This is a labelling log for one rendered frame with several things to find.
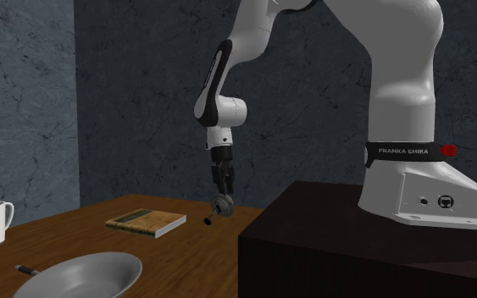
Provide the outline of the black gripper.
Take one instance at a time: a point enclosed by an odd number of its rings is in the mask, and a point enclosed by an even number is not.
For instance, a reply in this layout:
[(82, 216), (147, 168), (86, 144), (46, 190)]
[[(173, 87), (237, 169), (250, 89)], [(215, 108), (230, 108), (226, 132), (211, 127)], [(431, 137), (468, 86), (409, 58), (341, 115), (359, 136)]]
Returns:
[(232, 194), (234, 192), (235, 169), (231, 165), (233, 160), (232, 146), (214, 146), (210, 149), (213, 166), (211, 167), (213, 182), (216, 184), (218, 192), (222, 191), (222, 179), (219, 166), (224, 168), (225, 193)]

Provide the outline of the book with wood-pattern cover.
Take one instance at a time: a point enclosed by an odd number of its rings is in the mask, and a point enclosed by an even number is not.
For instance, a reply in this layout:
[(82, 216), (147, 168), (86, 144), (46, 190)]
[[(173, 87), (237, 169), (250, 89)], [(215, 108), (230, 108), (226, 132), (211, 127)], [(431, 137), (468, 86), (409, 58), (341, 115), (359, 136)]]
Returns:
[(186, 215), (184, 214), (137, 209), (117, 218), (109, 219), (104, 226), (107, 229), (117, 229), (157, 239), (185, 222)]

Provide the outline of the brown wooden table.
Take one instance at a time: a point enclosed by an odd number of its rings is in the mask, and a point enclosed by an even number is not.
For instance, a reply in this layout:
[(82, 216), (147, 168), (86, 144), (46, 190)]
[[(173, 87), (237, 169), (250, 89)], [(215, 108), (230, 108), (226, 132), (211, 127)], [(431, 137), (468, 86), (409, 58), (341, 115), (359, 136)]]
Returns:
[[(105, 221), (140, 208), (184, 214), (187, 221), (157, 239), (105, 228)], [(238, 298), (238, 236), (261, 212), (236, 207), (233, 217), (213, 216), (206, 225), (206, 202), (127, 195), (21, 224), (0, 245), (0, 298), (12, 298), (29, 279), (18, 265), (44, 270), (100, 251), (141, 260), (141, 277), (123, 298)]]

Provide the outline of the dark robot stand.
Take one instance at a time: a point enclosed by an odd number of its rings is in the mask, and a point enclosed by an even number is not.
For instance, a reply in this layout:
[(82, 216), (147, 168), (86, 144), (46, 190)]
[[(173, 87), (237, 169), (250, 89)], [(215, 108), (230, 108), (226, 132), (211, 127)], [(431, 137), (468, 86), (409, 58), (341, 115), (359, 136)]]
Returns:
[(358, 185), (296, 181), (238, 237), (238, 298), (477, 298), (477, 230), (365, 212)]

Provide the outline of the grey plate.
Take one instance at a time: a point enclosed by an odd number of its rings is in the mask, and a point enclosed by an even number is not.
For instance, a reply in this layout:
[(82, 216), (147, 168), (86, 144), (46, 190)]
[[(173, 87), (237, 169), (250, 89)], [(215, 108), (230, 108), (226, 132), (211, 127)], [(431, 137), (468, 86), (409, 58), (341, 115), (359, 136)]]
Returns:
[(47, 268), (23, 283), (13, 298), (122, 298), (139, 279), (142, 263), (125, 252), (98, 252)]

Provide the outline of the black and grey pen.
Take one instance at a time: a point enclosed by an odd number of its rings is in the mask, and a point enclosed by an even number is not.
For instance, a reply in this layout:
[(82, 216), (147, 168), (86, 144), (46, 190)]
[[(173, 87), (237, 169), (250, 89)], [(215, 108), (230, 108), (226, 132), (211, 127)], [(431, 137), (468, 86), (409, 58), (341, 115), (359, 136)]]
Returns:
[(25, 273), (25, 274), (28, 274), (30, 276), (36, 276), (37, 274), (39, 274), (40, 272), (33, 269), (33, 268), (28, 268), (28, 267), (25, 267), (25, 266), (21, 266), (21, 265), (16, 265), (14, 267), (17, 271), (21, 272), (21, 273)]

